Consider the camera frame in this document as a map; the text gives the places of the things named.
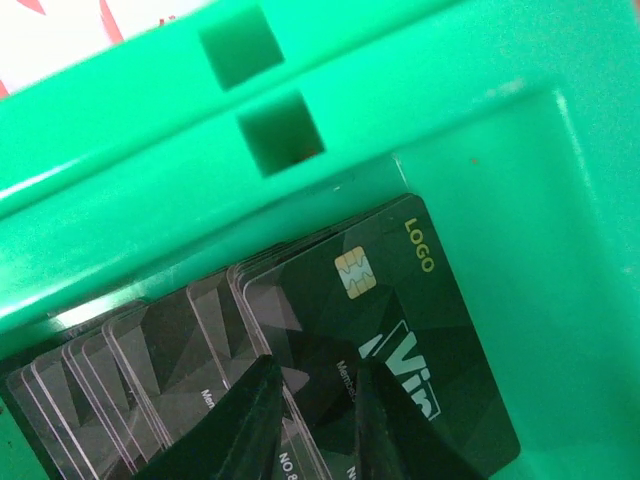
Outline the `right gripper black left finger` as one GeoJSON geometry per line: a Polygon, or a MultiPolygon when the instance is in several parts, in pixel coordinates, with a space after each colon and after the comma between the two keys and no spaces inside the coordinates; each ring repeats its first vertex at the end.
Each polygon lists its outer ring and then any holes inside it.
{"type": "Polygon", "coordinates": [[[283,377],[259,356],[219,403],[136,479],[273,479],[278,472],[283,377]]]}

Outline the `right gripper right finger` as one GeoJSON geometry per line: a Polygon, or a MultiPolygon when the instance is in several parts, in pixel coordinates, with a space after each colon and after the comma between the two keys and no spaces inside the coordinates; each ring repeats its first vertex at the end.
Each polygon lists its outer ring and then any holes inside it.
{"type": "Polygon", "coordinates": [[[480,479],[436,432],[380,361],[357,373],[355,456],[359,479],[480,479]]]}

